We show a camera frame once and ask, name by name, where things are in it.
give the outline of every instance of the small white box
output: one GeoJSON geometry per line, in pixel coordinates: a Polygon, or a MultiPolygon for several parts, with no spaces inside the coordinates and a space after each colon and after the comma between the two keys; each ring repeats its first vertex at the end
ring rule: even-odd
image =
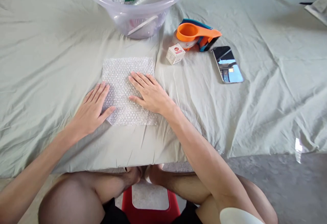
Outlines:
{"type": "Polygon", "coordinates": [[[176,44],[168,48],[166,58],[168,59],[169,63],[173,65],[180,62],[184,57],[184,54],[184,49],[179,44],[176,44]]]}

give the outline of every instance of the phone screen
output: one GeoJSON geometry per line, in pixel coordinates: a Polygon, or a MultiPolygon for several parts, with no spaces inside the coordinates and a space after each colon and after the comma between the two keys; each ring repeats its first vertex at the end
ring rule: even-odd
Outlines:
{"type": "Polygon", "coordinates": [[[216,47],[212,52],[215,55],[223,82],[240,83],[244,81],[230,47],[216,47]]]}

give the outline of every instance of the plastic container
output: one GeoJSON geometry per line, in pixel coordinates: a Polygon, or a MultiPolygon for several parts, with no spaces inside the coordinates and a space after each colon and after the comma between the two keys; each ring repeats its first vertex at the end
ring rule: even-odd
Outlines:
{"type": "Polygon", "coordinates": [[[119,31],[130,38],[143,39],[153,36],[162,27],[171,5],[179,0],[161,0],[145,5],[125,5],[112,0],[94,0],[103,6],[119,31]],[[139,25],[145,23],[134,33],[128,35],[139,25]]]}

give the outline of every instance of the plastic stool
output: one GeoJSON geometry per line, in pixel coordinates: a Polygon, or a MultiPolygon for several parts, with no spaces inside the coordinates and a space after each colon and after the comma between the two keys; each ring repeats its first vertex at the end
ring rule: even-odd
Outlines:
{"type": "Polygon", "coordinates": [[[132,187],[123,194],[122,211],[131,224],[167,224],[171,223],[180,213],[176,195],[168,192],[169,207],[167,210],[137,209],[132,202],[132,187]]]}

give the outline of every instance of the forearm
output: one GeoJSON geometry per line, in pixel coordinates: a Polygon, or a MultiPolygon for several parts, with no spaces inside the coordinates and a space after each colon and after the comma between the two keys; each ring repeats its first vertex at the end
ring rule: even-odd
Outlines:
{"type": "Polygon", "coordinates": [[[229,178],[234,178],[236,180],[236,185],[238,184],[239,181],[236,175],[232,172],[224,159],[188,121],[177,106],[174,112],[170,112],[169,115],[165,117],[179,139],[192,168],[211,193],[215,193],[215,191],[218,190],[217,179],[223,184],[225,181],[224,179],[226,179],[226,172],[228,173],[227,176],[229,178]]]}
{"type": "Polygon", "coordinates": [[[242,183],[182,111],[176,106],[164,116],[177,135],[195,173],[215,198],[218,209],[240,208],[260,218],[242,183]]]}
{"type": "Polygon", "coordinates": [[[0,223],[17,223],[40,188],[74,140],[67,130],[53,142],[2,192],[0,192],[0,223]]]}

